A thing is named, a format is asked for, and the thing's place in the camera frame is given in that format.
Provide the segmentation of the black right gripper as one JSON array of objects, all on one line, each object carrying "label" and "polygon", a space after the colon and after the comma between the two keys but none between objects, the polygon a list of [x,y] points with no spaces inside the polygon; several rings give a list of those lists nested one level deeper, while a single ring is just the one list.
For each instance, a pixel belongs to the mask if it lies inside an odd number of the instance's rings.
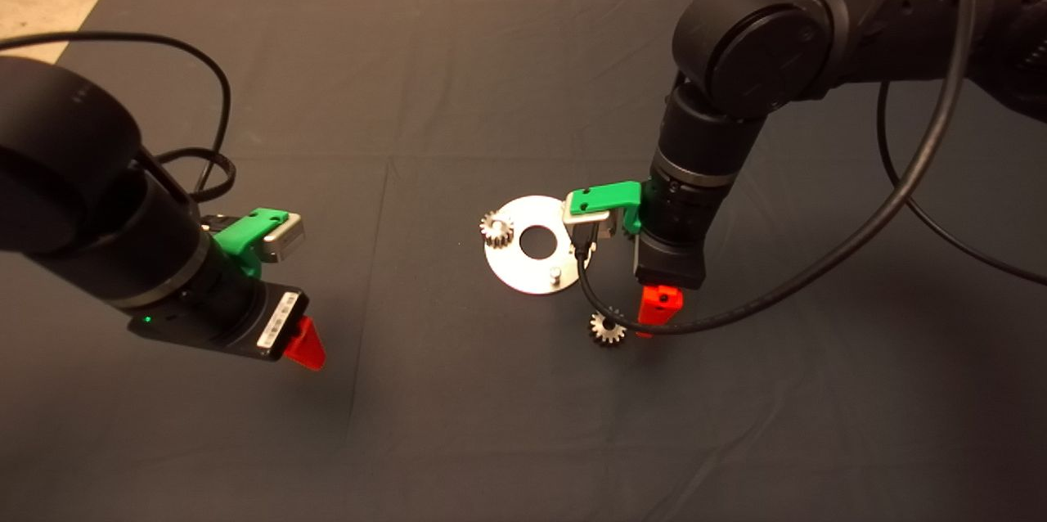
[{"label": "black right gripper", "polygon": [[667,243],[640,232],[633,246],[633,276],[644,285],[638,322],[665,326],[684,305],[683,290],[700,290],[706,281],[704,239]]}]

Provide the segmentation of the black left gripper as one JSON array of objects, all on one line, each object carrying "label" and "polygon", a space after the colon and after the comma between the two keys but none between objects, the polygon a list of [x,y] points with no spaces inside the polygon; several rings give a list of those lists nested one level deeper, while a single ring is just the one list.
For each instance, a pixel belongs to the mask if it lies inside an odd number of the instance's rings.
[{"label": "black left gripper", "polygon": [[214,292],[201,301],[171,301],[128,321],[146,340],[236,357],[289,359],[310,371],[326,364],[326,350],[307,316],[306,291],[290,285],[251,282],[246,292]]}]

